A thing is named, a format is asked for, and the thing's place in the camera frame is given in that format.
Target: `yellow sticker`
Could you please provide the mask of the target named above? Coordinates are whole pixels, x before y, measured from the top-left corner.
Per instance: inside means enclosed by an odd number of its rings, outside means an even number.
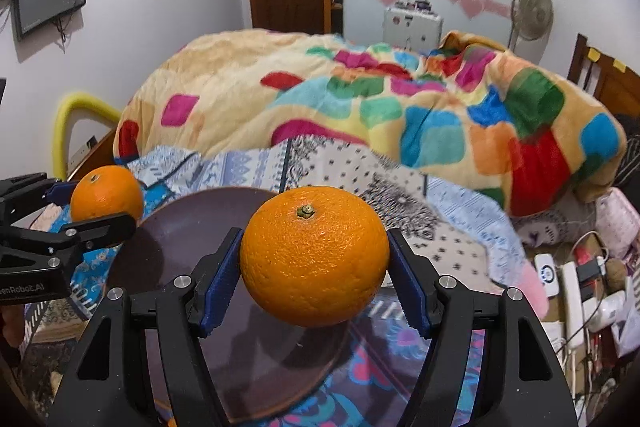
[[[591,62],[597,62],[598,60],[600,60],[600,52],[596,48],[589,48],[587,58]]]
[[[626,71],[626,66],[617,59],[613,61],[613,67],[620,71],[620,73],[624,73]]]

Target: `silver bolt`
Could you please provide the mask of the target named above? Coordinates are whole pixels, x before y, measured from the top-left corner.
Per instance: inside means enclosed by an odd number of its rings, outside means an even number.
[[[509,288],[507,290],[507,296],[508,298],[510,298],[512,301],[522,301],[522,292],[520,290],[518,290],[517,288]]]
[[[449,290],[455,288],[456,284],[458,284],[458,281],[456,281],[450,275],[443,275],[442,277],[440,277],[440,279],[438,279],[438,282],[440,283],[440,286]]]
[[[187,288],[187,286],[190,284],[191,277],[189,277],[188,275],[178,275],[178,277],[174,279],[174,286],[176,288]]]
[[[117,301],[120,297],[122,297],[123,293],[124,292],[122,291],[122,288],[111,288],[107,293],[107,298],[110,301]]]

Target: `hand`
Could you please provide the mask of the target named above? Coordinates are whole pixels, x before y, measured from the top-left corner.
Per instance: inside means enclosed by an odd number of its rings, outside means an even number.
[[[20,346],[24,339],[24,306],[0,306],[0,328],[10,346]]]

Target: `orange fruit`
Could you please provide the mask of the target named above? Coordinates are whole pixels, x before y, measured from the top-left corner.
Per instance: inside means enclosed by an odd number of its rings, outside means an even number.
[[[119,212],[140,219],[144,206],[140,185],[129,169],[107,165],[89,172],[76,185],[71,195],[71,219],[84,221]]]
[[[385,227],[367,203],[333,187],[288,190],[252,216],[240,271],[254,300],[304,327],[357,315],[376,294],[389,261]]]

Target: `bed headboard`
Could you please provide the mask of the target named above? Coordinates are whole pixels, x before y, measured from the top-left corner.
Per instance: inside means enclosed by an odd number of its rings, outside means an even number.
[[[590,47],[584,35],[578,34],[567,79],[613,114],[640,116],[640,76],[616,58]]]

